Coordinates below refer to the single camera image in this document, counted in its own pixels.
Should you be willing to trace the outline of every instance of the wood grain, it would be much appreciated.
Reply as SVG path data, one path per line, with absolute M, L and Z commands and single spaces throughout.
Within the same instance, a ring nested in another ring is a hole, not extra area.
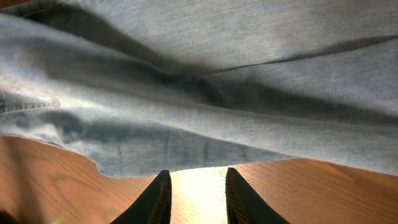
M 397 177 L 305 159 L 235 168 L 291 223 L 398 223 Z M 173 172 L 172 223 L 226 223 L 226 170 Z M 0 138 L 0 209 L 31 223 L 109 223 L 153 178 L 107 178 L 81 155 Z

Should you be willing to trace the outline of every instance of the light blue jeans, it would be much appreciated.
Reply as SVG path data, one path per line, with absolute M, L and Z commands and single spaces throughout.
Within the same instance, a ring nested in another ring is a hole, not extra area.
M 0 134 L 77 152 L 113 177 L 295 158 L 398 175 L 397 4 L 11 7 Z

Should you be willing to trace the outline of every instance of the jeans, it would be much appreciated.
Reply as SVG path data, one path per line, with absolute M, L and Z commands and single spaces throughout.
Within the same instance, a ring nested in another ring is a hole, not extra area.
M 0 135 L 82 154 L 112 177 L 296 158 L 398 175 L 396 6 L 11 7 L 0 13 Z

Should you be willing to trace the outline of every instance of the stitching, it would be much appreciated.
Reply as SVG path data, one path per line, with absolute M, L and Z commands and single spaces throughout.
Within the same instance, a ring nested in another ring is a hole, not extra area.
M 23 109 L 23 110 L 16 110 L 16 111 L 8 111 L 5 113 L 1 113 L 0 117 L 4 116 L 4 115 L 10 115 L 13 113 L 18 113 L 18 112 L 26 112 L 26 111 L 32 111 L 32 110 L 43 110 L 43 109 L 49 109 L 49 108 L 53 108 L 53 109 L 57 109 L 59 108 L 60 105 L 58 103 L 53 103 L 51 105 L 47 105 L 47 106 L 43 106 L 43 107 L 39 107 L 39 108 L 29 108 L 29 109 Z
M 17 12 L 15 16 L 26 18 L 26 17 L 32 16 L 32 15 L 35 15 L 35 14 L 39 14 L 39 13 L 50 11 L 50 10 L 55 9 L 55 8 L 57 8 L 57 7 L 59 7 L 59 6 L 63 5 L 63 4 L 66 4 L 66 3 L 70 2 L 70 1 L 71 0 L 62 0 L 60 2 L 54 2 L 54 1 L 49 1 L 49 2 L 45 2 L 45 1 L 28 2 L 28 3 L 25 3 L 25 4 L 19 4 L 19 5 L 16 5 L 16 6 L 11 6 L 11 7 L 7 8 L 7 9 L 5 9 L 5 10 L 0 10 L 0 12 L 3 11 L 5 13 L 10 13 L 10 14 L 15 14 L 15 12 Z M 18 12 L 21 12 L 22 7 L 24 7 L 24 6 L 25 7 L 38 6 L 40 8 L 41 4 L 48 4 L 48 3 L 51 3 L 52 5 L 47 7 L 47 8 L 41 8 L 41 9 L 38 9 L 36 11 L 28 12 L 25 15 L 18 14 Z
M 3 110 L 3 112 L 0 111 L 0 115 L 13 113 L 13 112 L 19 112 L 19 111 L 48 108 L 48 107 L 60 108 L 59 99 L 56 98 L 55 101 L 53 101 L 51 103 L 37 102 L 37 103 L 22 103 L 20 105 L 15 105 L 15 104 L 7 105 L 6 102 L 4 101 L 3 104 L 0 104 L 0 109 Z

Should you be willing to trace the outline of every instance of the wooden floor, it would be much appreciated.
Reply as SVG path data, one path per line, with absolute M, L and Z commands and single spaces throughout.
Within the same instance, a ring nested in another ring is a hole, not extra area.
M 311 160 L 235 166 L 291 223 L 398 223 L 398 178 Z M 172 223 L 226 223 L 226 167 L 173 172 Z M 30 223 L 109 223 L 154 177 L 110 179 L 87 158 L 0 138 L 0 210 Z

